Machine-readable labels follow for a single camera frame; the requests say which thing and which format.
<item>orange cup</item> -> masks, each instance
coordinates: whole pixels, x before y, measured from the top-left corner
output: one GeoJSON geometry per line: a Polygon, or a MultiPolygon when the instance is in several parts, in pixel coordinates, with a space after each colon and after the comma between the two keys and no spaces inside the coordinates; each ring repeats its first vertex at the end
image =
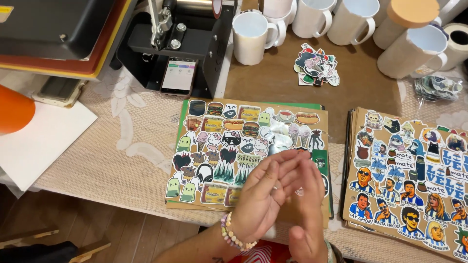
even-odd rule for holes
{"type": "Polygon", "coordinates": [[[35,111],[33,100],[0,85],[0,134],[21,130],[31,121],[35,111]]]}

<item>smartphone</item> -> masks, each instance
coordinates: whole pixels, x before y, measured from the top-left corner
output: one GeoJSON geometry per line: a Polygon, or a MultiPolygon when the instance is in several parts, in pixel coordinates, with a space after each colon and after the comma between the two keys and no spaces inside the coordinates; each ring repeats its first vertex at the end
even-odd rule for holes
{"type": "Polygon", "coordinates": [[[161,93],[178,96],[189,95],[197,65],[197,59],[170,57],[162,79],[161,93]]]}

